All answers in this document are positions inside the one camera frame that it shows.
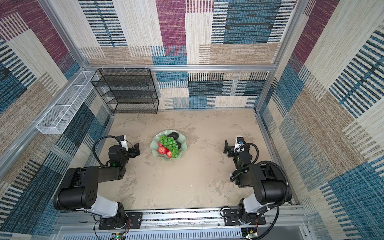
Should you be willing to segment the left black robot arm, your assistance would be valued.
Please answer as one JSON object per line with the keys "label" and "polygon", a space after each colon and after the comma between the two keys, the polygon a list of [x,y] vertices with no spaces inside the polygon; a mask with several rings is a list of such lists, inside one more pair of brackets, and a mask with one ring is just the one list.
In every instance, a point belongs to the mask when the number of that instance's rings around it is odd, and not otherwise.
{"label": "left black robot arm", "polygon": [[128,148],[123,137],[115,138],[110,149],[109,164],[70,168],[66,171],[54,196],[54,208],[77,211],[95,218],[95,231],[122,233],[129,230],[196,229],[224,227],[224,212],[217,208],[126,211],[123,204],[98,193],[100,183],[121,180],[129,159],[139,156],[139,145]]}

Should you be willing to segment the green fake grape bunch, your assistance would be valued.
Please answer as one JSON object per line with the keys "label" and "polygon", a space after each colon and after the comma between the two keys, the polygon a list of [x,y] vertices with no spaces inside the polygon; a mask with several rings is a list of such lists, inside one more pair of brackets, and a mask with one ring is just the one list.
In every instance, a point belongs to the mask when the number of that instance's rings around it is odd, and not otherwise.
{"label": "green fake grape bunch", "polygon": [[179,157],[179,149],[176,144],[176,141],[172,137],[168,136],[161,136],[160,141],[164,147],[168,149],[168,151],[171,151],[173,153],[172,158],[178,158]]}

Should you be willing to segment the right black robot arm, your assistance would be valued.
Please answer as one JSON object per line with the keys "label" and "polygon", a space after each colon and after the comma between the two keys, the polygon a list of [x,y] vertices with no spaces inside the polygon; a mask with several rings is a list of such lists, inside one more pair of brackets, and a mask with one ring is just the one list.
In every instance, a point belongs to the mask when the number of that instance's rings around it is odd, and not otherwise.
{"label": "right black robot arm", "polygon": [[236,208],[223,206],[219,214],[226,226],[244,226],[242,240],[261,240],[276,225],[280,206],[289,202],[292,191],[286,172],[271,161],[259,161],[260,151],[253,143],[238,137],[234,146],[225,142],[224,154],[233,159],[236,169],[230,182],[253,193],[239,201]]}

